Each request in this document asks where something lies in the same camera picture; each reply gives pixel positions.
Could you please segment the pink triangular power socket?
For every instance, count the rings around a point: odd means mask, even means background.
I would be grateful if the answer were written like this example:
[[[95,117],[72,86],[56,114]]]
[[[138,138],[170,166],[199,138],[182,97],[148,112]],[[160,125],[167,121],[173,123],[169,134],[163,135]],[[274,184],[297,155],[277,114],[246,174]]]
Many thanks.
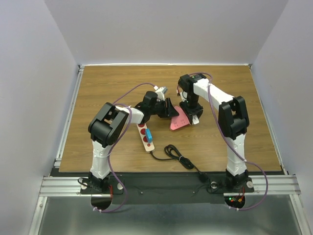
[[[180,106],[175,106],[174,109],[178,112],[178,116],[171,118],[170,130],[176,131],[182,127],[189,126],[190,121]]]

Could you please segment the blue plug adapter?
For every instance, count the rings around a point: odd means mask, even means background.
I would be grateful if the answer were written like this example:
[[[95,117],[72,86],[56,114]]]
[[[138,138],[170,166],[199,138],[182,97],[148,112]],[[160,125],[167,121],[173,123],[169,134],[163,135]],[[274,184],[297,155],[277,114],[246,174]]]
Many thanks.
[[[145,129],[145,137],[144,137],[144,140],[145,142],[147,143],[152,143],[153,141],[153,137],[152,137],[152,134],[151,134],[151,131],[150,129]]]

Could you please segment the white red power strip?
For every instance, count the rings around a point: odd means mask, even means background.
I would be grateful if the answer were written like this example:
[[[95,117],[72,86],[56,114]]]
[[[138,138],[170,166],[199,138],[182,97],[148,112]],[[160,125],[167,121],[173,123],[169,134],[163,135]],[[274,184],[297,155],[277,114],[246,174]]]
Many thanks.
[[[142,140],[145,151],[146,152],[154,151],[155,146],[153,144],[153,137],[152,137],[150,129],[147,127],[146,124],[138,124],[137,128],[138,128],[140,139]]]

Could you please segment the white charger block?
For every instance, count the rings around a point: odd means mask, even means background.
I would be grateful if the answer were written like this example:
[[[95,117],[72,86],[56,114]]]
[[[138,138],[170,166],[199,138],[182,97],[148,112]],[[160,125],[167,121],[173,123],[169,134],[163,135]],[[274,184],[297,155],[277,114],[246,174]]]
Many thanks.
[[[194,125],[196,125],[196,124],[199,123],[199,119],[198,119],[198,117],[197,117],[196,115],[193,116],[192,121],[193,121],[193,124],[194,124]]]

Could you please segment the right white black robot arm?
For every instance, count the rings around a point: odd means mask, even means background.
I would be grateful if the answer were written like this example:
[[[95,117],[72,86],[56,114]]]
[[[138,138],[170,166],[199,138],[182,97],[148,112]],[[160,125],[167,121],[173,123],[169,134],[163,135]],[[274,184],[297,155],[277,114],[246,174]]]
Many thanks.
[[[203,114],[199,104],[202,97],[209,102],[217,127],[227,145],[225,185],[236,191],[248,179],[245,159],[245,137],[249,118],[245,99],[225,93],[212,84],[206,73],[186,74],[179,78],[178,88],[182,99],[180,107],[190,124],[196,124]]]

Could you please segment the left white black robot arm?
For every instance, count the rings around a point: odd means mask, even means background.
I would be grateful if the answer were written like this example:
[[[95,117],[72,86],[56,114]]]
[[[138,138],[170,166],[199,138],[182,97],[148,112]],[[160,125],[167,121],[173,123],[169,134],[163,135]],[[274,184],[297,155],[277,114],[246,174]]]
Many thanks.
[[[112,148],[120,140],[122,131],[130,124],[145,124],[150,117],[173,118],[179,115],[170,98],[160,98],[159,94],[148,91],[135,107],[121,108],[105,103],[88,126],[92,140],[93,158],[88,175],[89,187],[98,193],[109,188],[109,156]]]

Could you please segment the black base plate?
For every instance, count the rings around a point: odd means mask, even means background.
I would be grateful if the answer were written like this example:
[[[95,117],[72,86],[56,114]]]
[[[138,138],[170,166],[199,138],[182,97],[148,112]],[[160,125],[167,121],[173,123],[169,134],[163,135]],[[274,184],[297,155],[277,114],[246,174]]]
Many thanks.
[[[224,172],[122,173],[118,179],[110,174],[104,182],[79,178],[82,195],[91,196],[99,209],[109,205],[145,204],[235,204],[254,192],[252,179],[237,180]]]

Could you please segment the aluminium frame rails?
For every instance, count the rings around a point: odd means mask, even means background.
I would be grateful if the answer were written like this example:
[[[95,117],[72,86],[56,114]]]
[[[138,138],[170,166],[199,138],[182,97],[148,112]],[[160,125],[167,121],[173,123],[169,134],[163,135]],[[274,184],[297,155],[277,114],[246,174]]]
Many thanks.
[[[66,185],[65,185],[65,177],[55,177],[54,170],[55,169],[62,169],[62,173],[73,173],[74,170],[70,170],[65,166],[65,162],[62,159],[69,160],[69,153],[70,153],[70,145],[68,137],[72,137],[73,134],[71,121],[75,109],[75,103],[77,100],[77,96],[79,94],[79,88],[81,85],[81,81],[83,78],[84,73],[84,65],[78,65],[78,75],[75,79],[75,85],[73,90],[73,95],[71,97],[71,102],[69,105],[69,110],[67,113],[67,118],[65,121],[64,129],[62,132],[62,136],[60,139],[60,143],[58,146],[57,154],[53,163],[53,167],[51,172],[48,174],[47,177],[44,177],[41,183],[41,187],[39,189],[39,197],[37,200],[37,204],[35,207],[32,223],[30,226],[30,235],[37,235],[40,232],[41,224],[43,220],[43,216],[45,213],[46,204],[50,197],[65,197],[65,196],[78,196],[79,193],[76,191],[66,193]]]

